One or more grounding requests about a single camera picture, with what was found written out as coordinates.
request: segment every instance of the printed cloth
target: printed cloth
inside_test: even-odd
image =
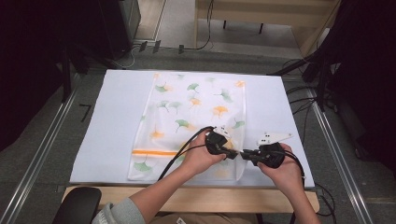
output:
[[[245,120],[244,81],[177,72],[154,74],[134,140],[128,179],[157,180],[182,146],[206,126],[224,127],[231,136],[225,146],[242,150]],[[168,174],[183,159],[179,157]],[[194,180],[238,180],[246,164],[238,155],[215,164]]]

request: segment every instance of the hand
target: hand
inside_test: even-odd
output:
[[[225,154],[212,155],[207,151],[205,146],[205,134],[208,132],[209,130],[203,131],[190,142],[189,148],[196,148],[193,148],[186,153],[186,157],[180,165],[181,168],[192,171],[194,175],[202,173],[213,164],[226,158]]]
[[[282,143],[280,145],[283,149],[291,152],[290,146]],[[292,194],[295,190],[304,190],[300,168],[292,158],[285,157],[285,160],[277,169],[270,168],[261,162],[258,162],[258,166],[286,196]]]

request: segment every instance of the black chair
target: black chair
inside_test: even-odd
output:
[[[53,224],[88,224],[96,216],[102,192],[99,189],[81,187],[72,189],[56,213]]]

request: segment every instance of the sleeve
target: sleeve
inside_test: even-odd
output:
[[[126,198],[121,203],[108,203],[96,215],[92,224],[145,224],[142,214],[131,199]]]

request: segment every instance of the white table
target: white table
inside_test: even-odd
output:
[[[150,182],[127,179],[134,137],[145,108],[156,72],[107,70],[97,99],[90,127],[81,144],[70,177],[72,184],[110,184],[145,186]],[[280,77],[234,75],[224,73],[178,72],[187,76],[220,77],[246,81],[247,126],[244,148],[258,148],[256,142],[264,132],[292,133],[282,141],[292,147],[301,161],[305,187],[314,180],[290,111]],[[251,162],[238,181],[196,181],[186,185],[227,188],[273,188],[272,180]]]

